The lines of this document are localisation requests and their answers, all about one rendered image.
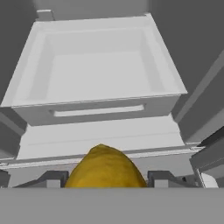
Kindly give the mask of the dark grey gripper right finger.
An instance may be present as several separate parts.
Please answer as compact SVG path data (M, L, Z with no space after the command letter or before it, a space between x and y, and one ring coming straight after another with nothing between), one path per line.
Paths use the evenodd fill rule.
M194 175L174 176L170 171L148 171L147 186L153 188L197 188L200 187Z

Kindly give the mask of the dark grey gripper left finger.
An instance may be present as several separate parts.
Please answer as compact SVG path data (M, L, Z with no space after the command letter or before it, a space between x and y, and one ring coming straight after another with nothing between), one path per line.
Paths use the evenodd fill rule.
M17 188L25 187L44 187L44 188L63 188L68 180L69 171L46 171L39 178L28 181Z

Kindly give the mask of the yellow lemon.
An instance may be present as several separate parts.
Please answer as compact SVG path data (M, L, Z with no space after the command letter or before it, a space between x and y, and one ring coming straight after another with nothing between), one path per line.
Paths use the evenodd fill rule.
M141 172L121 151L99 144L74 167L65 187L146 187Z

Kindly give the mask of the white fridge shelf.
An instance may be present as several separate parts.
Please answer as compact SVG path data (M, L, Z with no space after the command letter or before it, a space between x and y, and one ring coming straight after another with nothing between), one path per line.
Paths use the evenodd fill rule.
M187 153L200 142L184 141L171 115L29 126L22 135L17 156L0 159L0 169L75 163L98 144L111 146L131 157L147 157Z

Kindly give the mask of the grey fridge door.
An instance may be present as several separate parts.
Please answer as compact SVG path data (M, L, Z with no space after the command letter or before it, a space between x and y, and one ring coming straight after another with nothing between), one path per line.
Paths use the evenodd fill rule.
M176 116L181 136L194 151L190 164L200 187L224 179L224 50Z

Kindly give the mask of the white fridge drawer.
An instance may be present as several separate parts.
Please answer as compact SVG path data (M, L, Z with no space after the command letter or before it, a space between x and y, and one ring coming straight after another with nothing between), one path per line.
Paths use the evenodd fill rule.
M36 22L1 107L31 126L167 116L186 94L150 14Z

